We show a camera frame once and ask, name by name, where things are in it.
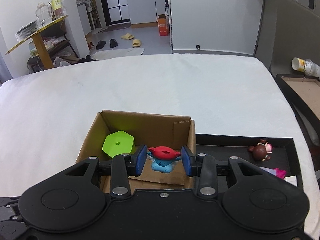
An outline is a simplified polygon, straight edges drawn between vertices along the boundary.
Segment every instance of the yellow table edge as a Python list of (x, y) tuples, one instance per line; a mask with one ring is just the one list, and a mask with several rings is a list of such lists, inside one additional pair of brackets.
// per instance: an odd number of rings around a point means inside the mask
[(10, 52), (12, 52), (14, 49), (16, 49), (17, 47), (19, 47), (22, 43), (24, 43), (25, 41), (31, 39), (32, 37), (36, 36), (37, 34), (39, 34), (40, 32), (44, 31), (45, 29), (49, 28), (50, 26), (56, 24), (57, 22), (62, 21), (63, 19), (67, 18), (69, 15), (65, 15), (62, 16), (54, 21), (52, 21), (51, 23), (48, 23), (47, 25), (43, 26), (42, 28), (40, 28), (39, 30), (37, 30), (35, 33), (32, 33), (30, 36), (26, 37), (24, 40), (20, 41), (18, 44), (14, 45), (11, 49), (9, 49), (5, 54), (8, 55)]

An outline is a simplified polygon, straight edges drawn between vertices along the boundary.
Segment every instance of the blue toy body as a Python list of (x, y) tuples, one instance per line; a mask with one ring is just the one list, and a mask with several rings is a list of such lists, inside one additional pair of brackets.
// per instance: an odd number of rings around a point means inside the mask
[(173, 160), (160, 160), (152, 155), (151, 152), (148, 152), (148, 155), (154, 158), (154, 161), (151, 164), (151, 168), (154, 171), (159, 171), (162, 173), (170, 173), (173, 170), (173, 163), (180, 161), (181, 158), (174, 158)]

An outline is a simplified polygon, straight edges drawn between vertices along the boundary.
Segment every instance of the green hexagon object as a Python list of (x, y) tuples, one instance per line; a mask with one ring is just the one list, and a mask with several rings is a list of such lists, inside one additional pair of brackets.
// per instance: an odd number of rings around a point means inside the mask
[(134, 138), (124, 131), (109, 134), (102, 150), (111, 158), (122, 153), (131, 153), (134, 150)]

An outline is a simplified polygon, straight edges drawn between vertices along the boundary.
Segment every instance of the brown monkey toy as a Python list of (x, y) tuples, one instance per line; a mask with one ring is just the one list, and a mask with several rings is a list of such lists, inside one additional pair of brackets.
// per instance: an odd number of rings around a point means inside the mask
[(260, 139), (258, 145), (250, 146), (248, 151), (252, 153), (252, 156), (256, 161), (269, 161), (271, 156), (268, 156), (268, 154), (271, 154), (272, 145), (266, 140)]

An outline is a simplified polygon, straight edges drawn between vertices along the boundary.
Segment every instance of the white table surface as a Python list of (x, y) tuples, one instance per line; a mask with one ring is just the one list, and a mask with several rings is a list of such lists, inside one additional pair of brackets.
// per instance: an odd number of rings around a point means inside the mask
[(272, 76), (252, 57), (121, 57), (46, 70), (0, 87), (0, 196), (74, 164), (103, 109), (191, 116), (196, 133), (294, 139), (310, 200), (305, 231), (319, 237), (311, 156)]

